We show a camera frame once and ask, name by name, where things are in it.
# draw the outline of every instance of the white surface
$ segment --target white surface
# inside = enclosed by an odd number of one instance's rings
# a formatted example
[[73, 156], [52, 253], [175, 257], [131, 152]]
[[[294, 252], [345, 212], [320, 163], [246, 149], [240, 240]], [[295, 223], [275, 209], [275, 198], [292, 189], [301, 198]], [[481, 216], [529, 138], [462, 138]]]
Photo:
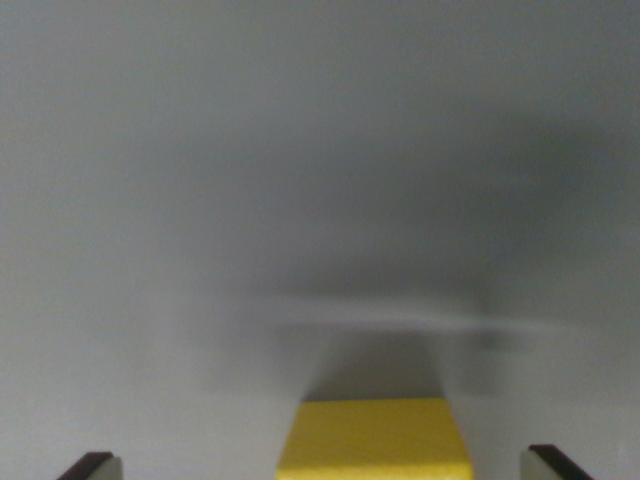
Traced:
[[0, 476], [268, 479], [309, 392], [444, 392], [478, 480], [537, 442], [638, 478], [638, 31], [2, 4]]

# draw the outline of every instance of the yellow object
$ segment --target yellow object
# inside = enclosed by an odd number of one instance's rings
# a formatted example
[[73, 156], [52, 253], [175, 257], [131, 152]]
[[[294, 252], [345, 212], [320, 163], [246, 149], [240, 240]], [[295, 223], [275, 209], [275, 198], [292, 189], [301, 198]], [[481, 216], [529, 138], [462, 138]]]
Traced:
[[442, 399], [303, 403], [276, 471], [276, 480], [472, 478]]

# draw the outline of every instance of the dark edge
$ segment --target dark edge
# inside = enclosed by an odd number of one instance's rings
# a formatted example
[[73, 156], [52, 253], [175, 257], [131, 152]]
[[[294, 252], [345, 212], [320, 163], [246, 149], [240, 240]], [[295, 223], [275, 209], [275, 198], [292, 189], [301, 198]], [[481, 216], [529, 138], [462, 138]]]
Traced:
[[111, 452], [88, 452], [64, 472], [58, 480], [86, 480], [100, 465], [113, 458]]
[[594, 480], [555, 445], [531, 445], [529, 450], [535, 452], [563, 480]]

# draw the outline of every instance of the gray surface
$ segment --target gray surface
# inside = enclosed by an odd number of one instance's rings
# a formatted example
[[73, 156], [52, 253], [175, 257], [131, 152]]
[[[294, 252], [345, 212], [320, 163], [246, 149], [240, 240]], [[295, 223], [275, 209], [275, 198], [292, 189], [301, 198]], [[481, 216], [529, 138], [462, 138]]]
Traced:
[[638, 478], [638, 15], [1, 5], [0, 474], [266, 479], [301, 398], [444, 393], [479, 480]]

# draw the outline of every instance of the dark strip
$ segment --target dark strip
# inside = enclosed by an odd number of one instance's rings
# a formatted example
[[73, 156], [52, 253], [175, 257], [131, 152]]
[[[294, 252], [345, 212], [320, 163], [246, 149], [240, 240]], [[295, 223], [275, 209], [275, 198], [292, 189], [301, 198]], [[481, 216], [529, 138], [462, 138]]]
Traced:
[[529, 450], [533, 450], [563, 480], [594, 480], [555, 445], [531, 445]]
[[86, 480], [100, 465], [113, 458], [111, 452], [89, 452], [64, 472], [58, 480]]

